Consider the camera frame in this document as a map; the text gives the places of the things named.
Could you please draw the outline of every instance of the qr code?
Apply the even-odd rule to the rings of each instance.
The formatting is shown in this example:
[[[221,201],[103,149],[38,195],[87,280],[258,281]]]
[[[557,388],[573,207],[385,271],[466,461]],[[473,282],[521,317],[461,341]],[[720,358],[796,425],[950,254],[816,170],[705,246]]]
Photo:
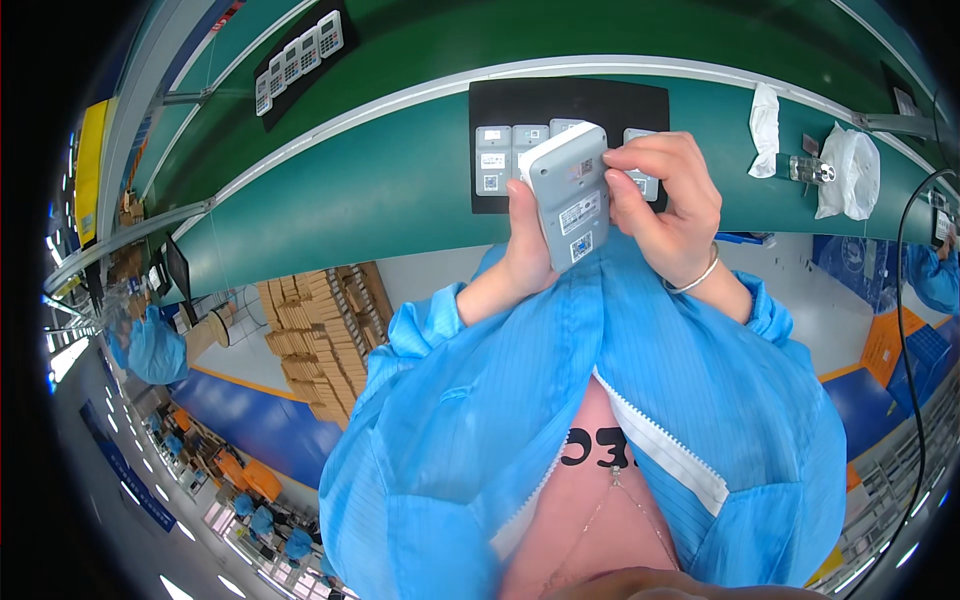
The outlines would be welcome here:
[[[576,242],[570,244],[570,258],[577,262],[593,250],[593,231],[584,233]]]

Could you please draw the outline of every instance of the black cable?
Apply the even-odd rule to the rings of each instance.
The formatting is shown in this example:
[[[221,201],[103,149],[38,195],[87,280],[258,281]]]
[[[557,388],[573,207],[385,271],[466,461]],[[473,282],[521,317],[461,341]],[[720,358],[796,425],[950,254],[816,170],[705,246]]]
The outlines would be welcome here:
[[[906,348],[906,333],[903,329],[903,228],[906,225],[906,216],[910,213],[910,207],[913,206],[913,203],[920,196],[932,181],[936,180],[938,177],[943,175],[954,175],[952,169],[940,169],[931,173],[924,180],[920,186],[914,190],[913,194],[910,196],[910,200],[907,201],[906,206],[903,208],[903,216],[900,217],[900,228],[897,230],[897,327],[900,329],[900,347],[902,348],[901,352],[903,354],[903,368],[906,370],[906,382],[910,388],[910,400],[913,402],[913,414],[914,418],[917,420],[917,441],[920,443],[920,469],[917,471],[917,483],[913,487],[913,497],[910,498],[910,502],[906,505],[906,512],[903,514],[903,517],[900,519],[900,524],[897,526],[894,535],[891,536],[890,540],[887,542],[887,549],[885,552],[880,553],[876,557],[873,568],[868,570],[863,574],[863,577],[860,578],[860,581],[856,582],[856,585],[853,586],[853,589],[847,594],[846,597],[853,598],[853,595],[856,591],[863,585],[863,582],[867,581],[867,578],[870,577],[870,574],[876,571],[877,566],[880,564],[880,561],[883,560],[883,557],[887,554],[890,554],[890,551],[894,547],[894,542],[897,541],[897,536],[900,535],[903,526],[906,525],[906,520],[910,517],[910,512],[913,510],[914,505],[917,504],[917,496],[920,495],[920,487],[924,482],[924,468],[926,467],[926,439],[924,437],[924,424],[920,416],[920,402],[917,400],[917,387],[913,382],[913,370],[910,368],[910,357],[908,356]]]

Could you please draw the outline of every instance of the white cloth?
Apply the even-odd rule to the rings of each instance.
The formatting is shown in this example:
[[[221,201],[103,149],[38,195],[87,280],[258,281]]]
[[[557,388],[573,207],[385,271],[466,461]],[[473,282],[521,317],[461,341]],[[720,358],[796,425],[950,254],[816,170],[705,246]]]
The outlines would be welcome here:
[[[780,151],[780,101],[777,92],[767,84],[756,84],[754,105],[750,108],[750,135],[754,138],[756,158],[750,175],[756,178],[773,177],[777,173],[777,153]]]

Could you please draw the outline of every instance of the gray device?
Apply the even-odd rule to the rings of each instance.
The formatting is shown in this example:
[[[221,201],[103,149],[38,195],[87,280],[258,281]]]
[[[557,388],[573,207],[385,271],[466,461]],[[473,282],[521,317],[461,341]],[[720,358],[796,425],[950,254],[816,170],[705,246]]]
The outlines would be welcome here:
[[[513,175],[513,138],[509,125],[476,130],[477,196],[506,196],[507,180]]]
[[[583,122],[583,119],[550,119],[550,137],[563,133],[574,125],[580,125]]]
[[[520,157],[520,173],[537,197],[550,266],[563,273],[607,243],[610,191],[604,180],[607,133],[581,123]]]
[[[550,138],[550,128],[545,125],[514,125],[514,172],[515,180],[520,179],[520,155]]]
[[[643,137],[644,135],[650,135],[650,130],[635,130],[627,128],[623,130],[623,143],[626,144],[635,137]],[[643,194],[643,200],[651,203],[657,201],[657,196],[660,192],[660,180],[655,177],[646,175],[645,173],[639,172],[637,169],[633,171],[625,172],[630,179],[634,180],[636,186],[640,188],[640,193]]]

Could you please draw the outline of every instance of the plastic bag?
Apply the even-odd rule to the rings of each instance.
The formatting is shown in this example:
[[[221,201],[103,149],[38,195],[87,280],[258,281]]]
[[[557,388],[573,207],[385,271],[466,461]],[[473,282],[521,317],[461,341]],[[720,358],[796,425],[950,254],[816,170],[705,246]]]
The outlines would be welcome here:
[[[880,195],[880,152],[864,132],[833,123],[820,158],[836,169],[837,179],[819,186],[814,219],[845,213],[855,221],[870,217]]]

